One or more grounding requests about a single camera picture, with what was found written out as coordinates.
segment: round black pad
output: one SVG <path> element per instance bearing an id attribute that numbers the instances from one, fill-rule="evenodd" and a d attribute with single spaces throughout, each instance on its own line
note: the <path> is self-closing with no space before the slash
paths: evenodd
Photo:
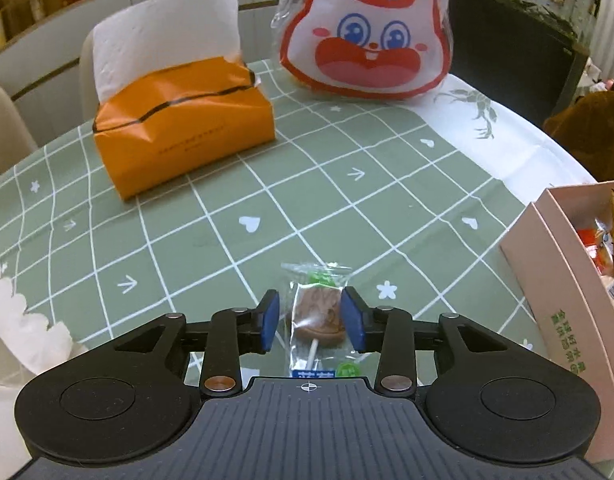
<path id="1" fill-rule="evenodd" d="M 600 419 L 591 386 L 524 349 L 466 352 L 429 387 L 425 407 L 455 446 L 517 464 L 583 455 Z"/>
<path id="2" fill-rule="evenodd" d="M 62 393 L 60 405 L 78 418 L 104 420 L 126 412 L 135 399 L 136 393 L 130 384 L 98 377 L 72 384 Z"/>
<path id="3" fill-rule="evenodd" d="M 15 416 L 33 456 L 103 465 L 177 437 L 192 416 L 192 400 L 183 381 L 149 354 L 100 358 L 92 351 L 27 384 Z"/>
<path id="4" fill-rule="evenodd" d="M 539 418 L 556 404 L 556 397 L 548 387 L 520 377 L 491 381 L 482 388 L 480 399 L 490 412 L 511 420 Z"/>

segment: brown candy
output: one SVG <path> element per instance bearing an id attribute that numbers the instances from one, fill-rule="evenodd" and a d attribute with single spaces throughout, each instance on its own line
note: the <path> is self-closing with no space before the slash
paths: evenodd
<path id="1" fill-rule="evenodd" d="M 340 289 L 325 285 L 302 285 L 293 308 L 293 333 L 305 342 L 318 339 L 324 347 L 344 341 L 340 317 Z"/>

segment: metal pivot screw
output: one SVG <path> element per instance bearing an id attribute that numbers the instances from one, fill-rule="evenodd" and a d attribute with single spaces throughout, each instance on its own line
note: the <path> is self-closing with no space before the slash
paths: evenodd
<path id="1" fill-rule="evenodd" d="M 410 389 L 413 383 L 404 375 L 388 375 L 382 378 L 380 385 L 390 392 L 404 392 Z"/>
<path id="2" fill-rule="evenodd" d="M 215 375 L 204 382 L 204 387 L 212 392 L 228 392 L 236 386 L 236 381 L 225 375 Z"/>

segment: blue eye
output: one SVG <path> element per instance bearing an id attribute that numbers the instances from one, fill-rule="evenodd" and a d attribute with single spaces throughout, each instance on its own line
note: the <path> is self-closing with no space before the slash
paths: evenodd
<path id="1" fill-rule="evenodd" d="M 411 43 L 411 33 L 402 22 L 391 22 L 380 35 L 380 47 L 383 50 L 389 48 L 407 48 Z"/>
<path id="2" fill-rule="evenodd" d="M 338 38 L 358 46 L 365 46 L 372 34 L 369 21 L 362 14 L 348 14 L 338 25 Z"/>

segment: white chair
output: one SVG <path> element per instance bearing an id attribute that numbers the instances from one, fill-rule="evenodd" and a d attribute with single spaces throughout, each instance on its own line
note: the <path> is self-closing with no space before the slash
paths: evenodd
<path id="1" fill-rule="evenodd" d="M 93 119 L 98 113 L 98 93 L 94 78 L 94 31 L 85 38 L 80 53 L 80 102 L 82 117 L 85 121 Z"/>
<path id="2" fill-rule="evenodd" d="M 0 175 L 37 149 L 13 101 L 0 88 Z"/>

